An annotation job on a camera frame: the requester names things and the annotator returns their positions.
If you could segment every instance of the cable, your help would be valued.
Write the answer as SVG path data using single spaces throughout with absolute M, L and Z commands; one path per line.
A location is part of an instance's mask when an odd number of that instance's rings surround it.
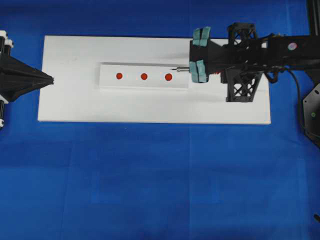
M 314 219 L 320 223 L 320 216 L 318 214 L 313 215 Z
M 306 126 L 303 124 L 299 82 L 298 82 L 296 75 L 289 68 L 285 68 L 285 70 L 292 76 L 292 78 L 294 79 L 295 85 L 296 85 L 296 91 L 297 91 L 297 97 L 298 97 L 298 103 L 297 103 L 298 121 L 299 121 L 301 128 L 303 128 L 308 134 L 320 139 L 320 135 L 317 135 L 313 132 L 308 131 Z

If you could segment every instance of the blue cloth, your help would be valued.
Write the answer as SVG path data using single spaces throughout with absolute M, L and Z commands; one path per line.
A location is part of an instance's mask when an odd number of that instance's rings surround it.
M 38 69 L 48 34 L 191 38 L 209 25 L 226 38 L 234 22 L 308 34 L 304 0 L 11 0 L 0 14 L 12 56 Z M 35 91 L 6 107 L 0 240 L 319 239 L 319 149 L 286 73 L 270 85 L 271 125 L 37 122 L 38 103 Z

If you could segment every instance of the needle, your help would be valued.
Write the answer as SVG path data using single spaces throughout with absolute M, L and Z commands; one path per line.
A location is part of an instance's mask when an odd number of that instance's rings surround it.
M 177 68 L 172 68 L 171 70 L 176 70 L 177 72 L 189 72 L 189 67 L 178 66 Z

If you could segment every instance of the red dot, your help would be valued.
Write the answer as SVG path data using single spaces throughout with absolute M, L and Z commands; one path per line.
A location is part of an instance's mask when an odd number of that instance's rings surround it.
M 147 78 L 148 78 L 148 75 L 146 73 L 142 73 L 141 74 L 141 79 L 142 80 L 147 80 Z
M 117 74 L 116 74 L 116 79 L 122 79 L 122 73 L 120 73 L 120 72 L 118 72 Z
M 167 81 L 171 81 L 172 80 L 172 74 L 171 73 L 168 73 L 164 76 L 165 80 Z

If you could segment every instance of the white foam board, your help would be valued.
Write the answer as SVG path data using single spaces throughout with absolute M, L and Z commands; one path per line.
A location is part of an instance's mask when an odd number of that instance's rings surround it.
M 269 85 L 263 76 L 254 102 L 226 102 L 219 75 L 187 90 L 101 88 L 101 65 L 188 66 L 188 38 L 45 36 L 39 121 L 270 124 Z M 215 39 L 225 44 L 225 39 Z

